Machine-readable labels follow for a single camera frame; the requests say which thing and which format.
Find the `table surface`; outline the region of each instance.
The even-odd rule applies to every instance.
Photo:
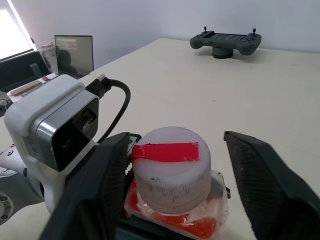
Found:
[[[320,54],[257,49],[251,56],[214,59],[211,49],[162,38],[121,57],[81,80],[125,82],[131,102],[113,134],[140,135],[181,126],[198,133],[211,151],[211,168],[231,189],[224,240],[255,240],[237,190],[224,131],[254,136],[273,146],[285,163],[320,196]],[[99,128],[107,130],[124,100],[112,88],[100,101]],[[0,118],[0,148],[11,138]],[[0,227],[1,239],[35,239],[49,214],[43,203],[28,206]]]

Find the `white plastic lid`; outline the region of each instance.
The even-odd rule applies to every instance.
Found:
[[[198,161],[160,162],[138,158],[132,164],[142,200],[164,214],[190,211],[205,200],[211,187],[210,150],[195,132],[176,126],[159,128],[145,135],[138,145],[173,143],[197,143]]]
[[[46,45],[41,46],[41,52],[47,52],[47,51],[51,51],[51,50],[56,50],[56,46],[55,44],[51,41]]]

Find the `laptop screen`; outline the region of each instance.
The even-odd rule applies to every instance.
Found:
[[[94,70],[93,38],[84,35],[55,35],[58,73],[83,77]]]

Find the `window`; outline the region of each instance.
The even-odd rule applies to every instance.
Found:
[[[11,0],[0,0],[0,61],[36,51]]]

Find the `red tape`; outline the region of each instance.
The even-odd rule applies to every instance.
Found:
[[[196,162],[199,161],[199,146],[197,142],[135,145],[131,157],[132,161],[150,159],[162,163]]]

